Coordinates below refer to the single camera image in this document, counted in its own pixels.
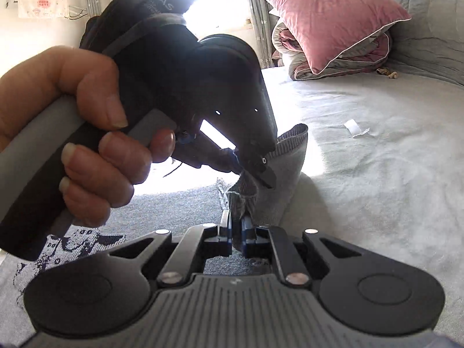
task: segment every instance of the metal pin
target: metal pin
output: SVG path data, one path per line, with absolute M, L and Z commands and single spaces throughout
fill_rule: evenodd
M 305 285 L 309 281 L 309 276 L 301 272 L 294 272 L 288 274 L 285 280 L 293 285 Z
M 165 284 L 177 284 L 182 280 L 182 275 L 178 272 L 164 272 L 161 274 L 160 280 Z

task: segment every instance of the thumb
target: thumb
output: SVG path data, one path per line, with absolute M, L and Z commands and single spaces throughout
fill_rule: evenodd
M 166 161 L 175 148 L 175 135 L 170 129 L 160 129 L 150 142 L 150 152 L 154 163 Z
M 0 78 L 0 151 L 62 94 L 75 95 L 82 118 L 100 129 L 127 126 L 118 78 L 111 58 L 64 46 L 18 64 Z

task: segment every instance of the bed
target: bed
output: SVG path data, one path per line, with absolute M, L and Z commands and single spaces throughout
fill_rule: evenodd
M 292 235 L 315 228 L 428 271 L 446 292 L 437 331 L 463 343 L 464 87 L 404 73 L 263 75 L 279 131 L 309 127 L 281 226 Z M 352 138 L 349 119 L 370 131 Z

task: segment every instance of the fingernail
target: fingernail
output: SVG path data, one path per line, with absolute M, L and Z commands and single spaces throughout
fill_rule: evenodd
M 106 113 L 114 128 L 124 128 L 128 126 L 126 113 L 124 112 L 121 101 L 116 94 L 112 94 L 106 98 Z
M 118 133 L 108 132 L 100 140 L 98 151 L 105 157 L 117 162 L 124 163 L 127 156 L 130 156 L 130 150 Z
M 161 146 L 166 148 L 166 154 L 168 157 L 171 156 L 175 148 L 175 136 L 173 131 L 171 131 L 164 137 L 163 140 L 161 140 Z
M 59 182 L 59 186 L 58 186 L 58 189 L 60 190 L 60 192 L 64 195 L 66 193 L 66 191 L 68 190 L 68 187 L 69 187 L 69 178 L 68 177 L 63 177 L 61 179 L 61 181 Z
M 76 144 L 73 144 L 72 142 L 68 142 L 64 146 L 63 151 L 61 152 L 61 162 L 63 163 L 63 165 L 68 166 L 69 161 L 71 161 L 71 158 L 73 157 L 75 151 Z
M 106 221 L 91 221 L 88 218 L 84 218 L 81 220 L 81 223 L 83 223 L 84 226 L 93 229 L 105 225 Z
M 105 134 L 105 136 L 103 136 L 101 138 L 100 142 L 98 143 L 98 151 L 99 152 L 103 152 L 105 150 L 106 146 L 111 141 L 112 137 L 113 137 L 113 133 L 108 132 L 108 133 Z

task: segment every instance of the finger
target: finger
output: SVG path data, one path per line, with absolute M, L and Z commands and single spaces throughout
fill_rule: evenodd
M 75 95 L 81 116 L 100 129 L 127 126 L 118 78 L 111 58 L 64 46 L 18 64 L 0 78 L 0 151 L 61 94 Z
M 151 156 L 154 163 L 166 161 L 175 148 L 175 135 L 170 129 L 160 129 L 153 135 L 150 143 Z
M 134 194 L 134 187 L 117 168 L 85 146 L 66 144 L 61 161 L 74 183 L 107 200 L 113 208 L 128 204 Z
M 80 221 L 81 225 L 98 227 L 103 225 L 110 216 L 111 209 L 108 201 L 89 193 L 68 177 L 61 180 L 59 189 L 68 210 Z
M 137 140 L 121 132 L 108 132 L 103 136 L 98 145 L 98 152 L 131 184 L 143 183 L 150 173 L 150 151 Z

